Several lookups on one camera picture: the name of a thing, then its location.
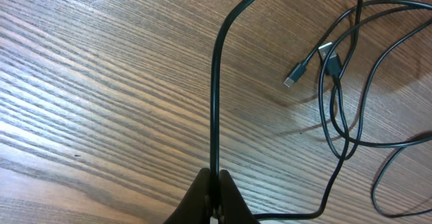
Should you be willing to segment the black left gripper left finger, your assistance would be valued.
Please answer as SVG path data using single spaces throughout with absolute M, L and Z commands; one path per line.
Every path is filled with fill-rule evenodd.
M 178 207 L 163 224 L 209 224 L 212 215 L 209 180 L 210 170 L 202 168 Z

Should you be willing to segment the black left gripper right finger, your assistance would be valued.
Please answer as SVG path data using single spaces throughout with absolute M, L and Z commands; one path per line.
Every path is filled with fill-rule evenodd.
M 219 223 L 259 224 L 227 170 L 219 172 Z

